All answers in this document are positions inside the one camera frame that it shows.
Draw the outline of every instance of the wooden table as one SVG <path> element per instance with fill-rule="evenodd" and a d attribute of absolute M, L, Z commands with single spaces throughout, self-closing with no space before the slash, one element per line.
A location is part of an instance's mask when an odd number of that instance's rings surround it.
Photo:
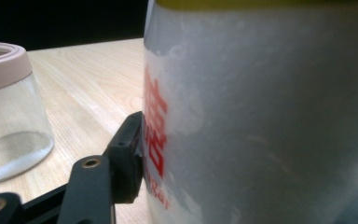
<path fill-rule="evenodd" d="M 143 39 L 28 52 L 54 135 L 51 153 L 0 183 L 28 202 L 67 183 L 72 165 L 101 155 L 123 120 L 142 110 Z M 134 204 L 116 206 L 118 224 L 148 223 L 145 184 Z"/>

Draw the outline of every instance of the glass jar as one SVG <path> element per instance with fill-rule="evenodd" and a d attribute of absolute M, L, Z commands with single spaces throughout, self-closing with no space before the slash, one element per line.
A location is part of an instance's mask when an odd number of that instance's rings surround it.
<path fill-rule="evenodd" d="M 53 145 L 25 49 L 0 43 L 0 181 L 38 164 Z"/>

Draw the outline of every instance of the dark background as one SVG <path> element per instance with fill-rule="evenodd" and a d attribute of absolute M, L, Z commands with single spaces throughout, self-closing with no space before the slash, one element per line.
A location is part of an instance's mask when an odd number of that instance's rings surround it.
<path fill-rule="evenodd" d="M 147 0 L 0 0 L 0 42 L 49 49 L 142 37 Z"/>

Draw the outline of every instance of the clear glass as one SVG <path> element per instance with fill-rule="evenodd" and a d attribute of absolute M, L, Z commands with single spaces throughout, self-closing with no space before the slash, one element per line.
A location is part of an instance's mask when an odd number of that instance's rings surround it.
<path fill-rule="evenodd" d="M 0 89 L 0 181 L 38 164 L 53 145 L 34 74 Z"/>

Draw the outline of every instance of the screw hole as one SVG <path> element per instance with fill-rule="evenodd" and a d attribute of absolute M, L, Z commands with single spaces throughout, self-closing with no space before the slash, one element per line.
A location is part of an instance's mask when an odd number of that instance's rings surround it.
<path fill-rule="evenodd" d="M 98 166 L 100 163 L 101 163 L 101 161 L 98 159 L 89 159 L 89 160 L 83 162 L 83 167 L 84 168 L 92 168 L 92 167 Z"/>

